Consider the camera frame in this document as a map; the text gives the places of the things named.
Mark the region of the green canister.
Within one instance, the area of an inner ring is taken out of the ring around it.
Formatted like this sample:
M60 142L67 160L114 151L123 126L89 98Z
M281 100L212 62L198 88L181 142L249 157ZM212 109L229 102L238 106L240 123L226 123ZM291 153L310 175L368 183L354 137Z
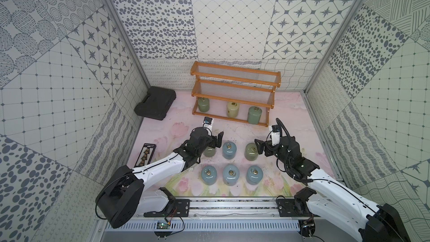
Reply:
M207 158L212 158L215 156L215 154L216 154L216 148L211 148L211 147L207 147L203 152L203 155Z
M198 109L202 113L206 113L210 110L210 100L205 97L199 97L197 99Z
M248 143L246 145L244 155L245 155L246 160L255 161L259 156L258 148L257 148L256 144L255 143Z
M251 106L248 110L247 121L250 124L259 124L262 116L262 109L258 106Z

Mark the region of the blue canister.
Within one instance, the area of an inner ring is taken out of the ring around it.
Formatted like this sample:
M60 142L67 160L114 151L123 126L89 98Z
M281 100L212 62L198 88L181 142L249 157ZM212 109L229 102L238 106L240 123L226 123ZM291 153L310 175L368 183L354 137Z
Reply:
M222 155L225 159L231 160L236 156L237 146L232 141L227 141L222 147Z
M200 176L204 184L208 186L212 186L217 181L217 170L215 167L211 165L207 165L202 169Z
M223 182L227 186L234 186L237 184L240 177L240 170L233 164L225 166L223 170Z
M264 176L263 170L259 166L253 165L247 170L246 181L250 185L255 186L262 181L263 176Z

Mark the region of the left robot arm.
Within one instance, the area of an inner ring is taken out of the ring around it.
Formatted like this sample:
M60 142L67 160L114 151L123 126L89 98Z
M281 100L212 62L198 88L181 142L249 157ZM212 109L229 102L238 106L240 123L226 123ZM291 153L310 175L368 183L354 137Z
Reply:
M188 140L167 157L146 166L119 167L104 189L95 199L96 210L100 210L110 226L117 229L132 217L141 214L174 214L176 198L165 187L148 191L165 178L180 174L200 163L206 148L220 148L224 133L213 136L211 128L197 127Z

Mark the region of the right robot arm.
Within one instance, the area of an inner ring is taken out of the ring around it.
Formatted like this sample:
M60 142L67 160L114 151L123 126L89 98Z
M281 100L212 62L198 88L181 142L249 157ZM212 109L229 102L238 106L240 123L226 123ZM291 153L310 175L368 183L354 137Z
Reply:
M391 205L378 205L342 185L318 164L305 158L295 137L280 119L265 141L255 140L257 151L275 156L282 171L305 185L295 194L300 214L317 215L358 242L408 242L410 237L399 212Z

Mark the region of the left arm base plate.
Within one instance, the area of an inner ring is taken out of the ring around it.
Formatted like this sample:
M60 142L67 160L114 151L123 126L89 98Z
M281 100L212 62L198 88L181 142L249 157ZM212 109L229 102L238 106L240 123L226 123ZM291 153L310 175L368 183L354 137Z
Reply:
M144 217L188 217L190 210L190 199L176 199L169 201L166 207L160 212L147 212Z

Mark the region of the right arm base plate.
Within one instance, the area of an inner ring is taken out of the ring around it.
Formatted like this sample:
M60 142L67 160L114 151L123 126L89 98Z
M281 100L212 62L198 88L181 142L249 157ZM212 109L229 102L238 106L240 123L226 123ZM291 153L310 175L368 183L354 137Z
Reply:
M280 217L310 217L306 203L293 198L284 198L279 196L275 200Z

